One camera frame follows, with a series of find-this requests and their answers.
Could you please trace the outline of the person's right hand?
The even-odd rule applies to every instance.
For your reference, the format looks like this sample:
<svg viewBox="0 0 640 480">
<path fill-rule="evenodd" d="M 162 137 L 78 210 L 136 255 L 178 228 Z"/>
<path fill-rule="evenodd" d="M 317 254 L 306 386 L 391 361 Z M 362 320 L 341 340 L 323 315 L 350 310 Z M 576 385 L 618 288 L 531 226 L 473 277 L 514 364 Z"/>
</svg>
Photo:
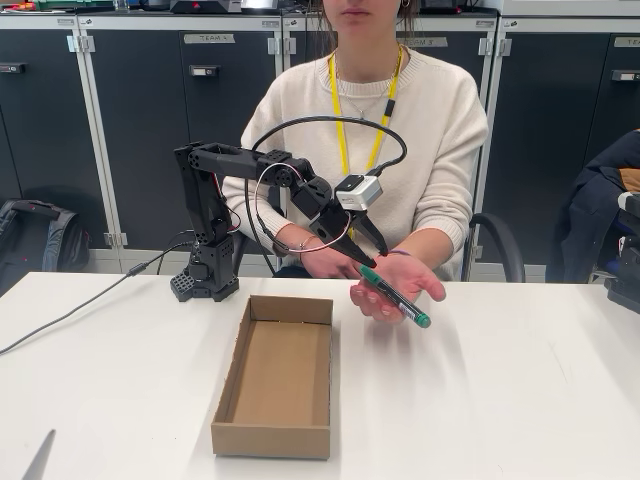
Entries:
<svg viewBox="0 0 640 480">
<path fill-rule="evenodd" d="M 330 247 L 300 255 L 300 261 L 313 278 L 359 279 L 357 264 Z"/>
</svg>

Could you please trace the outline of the person's left hand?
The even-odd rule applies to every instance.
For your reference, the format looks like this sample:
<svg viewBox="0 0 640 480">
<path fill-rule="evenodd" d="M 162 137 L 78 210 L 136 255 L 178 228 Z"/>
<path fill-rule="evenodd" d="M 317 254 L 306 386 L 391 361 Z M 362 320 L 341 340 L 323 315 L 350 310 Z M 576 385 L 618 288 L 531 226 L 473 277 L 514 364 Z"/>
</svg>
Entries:
<svg viewBox="0 0 640 480">
<path fill-rule="evenodd" d="M 434 272 L 421 260 L 404 253 L 389 253 L 376 258 L 374 271 L 408 300 L 415 301 L 422 292 L 442 301 L 445 288 Z M 380 322 L 401 323 L 404 314 L 374 286 L 362 279 L 350 288 L 350 298 L 366 317 Z"/>
</svg>

